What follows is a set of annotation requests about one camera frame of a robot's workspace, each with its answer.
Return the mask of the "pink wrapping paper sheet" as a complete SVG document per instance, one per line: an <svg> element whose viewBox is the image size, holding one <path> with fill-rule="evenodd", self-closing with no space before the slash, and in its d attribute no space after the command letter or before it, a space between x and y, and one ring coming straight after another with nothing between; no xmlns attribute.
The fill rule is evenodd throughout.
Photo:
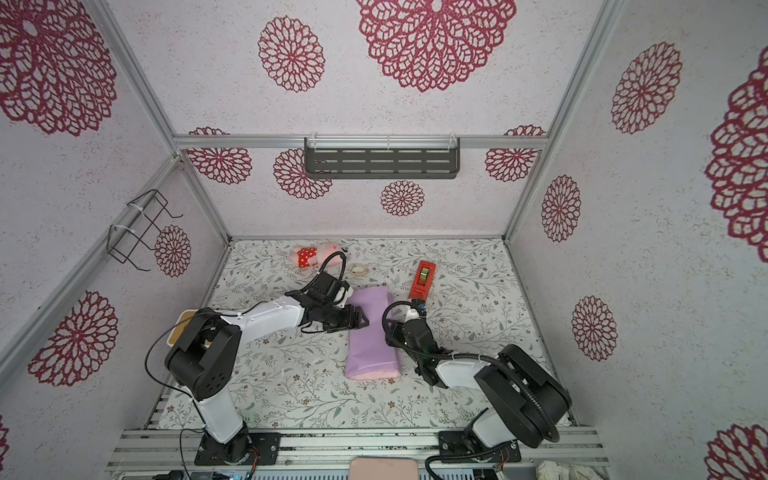
<svg viewBox="0 0 768 480"><path fill-rule="evenodd" d="M356 290L349 304L362 310L367 325L349 331L345 377L353 381L396 379L401 376L394 347L386 342L382 315L392 297L385 286Z"/></svg>

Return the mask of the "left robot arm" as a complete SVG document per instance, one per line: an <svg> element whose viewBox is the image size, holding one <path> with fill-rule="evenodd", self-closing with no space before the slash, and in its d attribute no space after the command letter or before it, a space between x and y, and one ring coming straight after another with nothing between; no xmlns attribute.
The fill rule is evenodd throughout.
<svg viewBox="0 0 768 480"><path fill-rule="evenodd" d="M197 310L185 322L164 366L204 422L202 451L218 464L241 464L253 451L249 429L237 411L229 383L241 346L277 331L317 322L322 333L368 325L360 307L348 303L349 284L326 272L298 290L244 311Z"/></svg>

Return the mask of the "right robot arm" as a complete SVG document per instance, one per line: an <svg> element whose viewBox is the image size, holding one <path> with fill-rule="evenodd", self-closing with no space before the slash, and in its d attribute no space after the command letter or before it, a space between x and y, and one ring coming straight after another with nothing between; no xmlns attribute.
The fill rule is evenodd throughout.
<svg viewBox="0 0 768 480"><path fill-rule="evenodd" d="M558 422L572 406L570 394L522 348L510 344L495 356L450 351L437 344L423 316L398 322L384 314L382 327L387 343L408 354L428 385L476 390L488 402L462 431L438 434L440 452L424 461L431 478L439 477L437 462L518 462L520 445L561 440Z"/></svg>

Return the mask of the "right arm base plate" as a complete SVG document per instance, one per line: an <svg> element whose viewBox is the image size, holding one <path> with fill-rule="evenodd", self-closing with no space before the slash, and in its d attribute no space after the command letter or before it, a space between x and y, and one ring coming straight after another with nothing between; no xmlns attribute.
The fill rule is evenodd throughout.
<svg viewBox="0 0 768 480"><path fill-rule="evenodd" d="M469 430L442 430L438 433L439 459L443 463L519 463L522 455L515 440L493 447L484 445Z"/></svg>

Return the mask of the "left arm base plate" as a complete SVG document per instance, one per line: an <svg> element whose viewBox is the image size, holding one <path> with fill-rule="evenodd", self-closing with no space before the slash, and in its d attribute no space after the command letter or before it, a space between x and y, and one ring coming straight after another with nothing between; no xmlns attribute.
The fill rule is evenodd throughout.
<svg viewBox="0 0 768 480"><path fill-rule="evenodd" d="M238 434L228 443L217 442L204 433L198 447L196 466L275 465L280 449L280 433Z"/></svg>

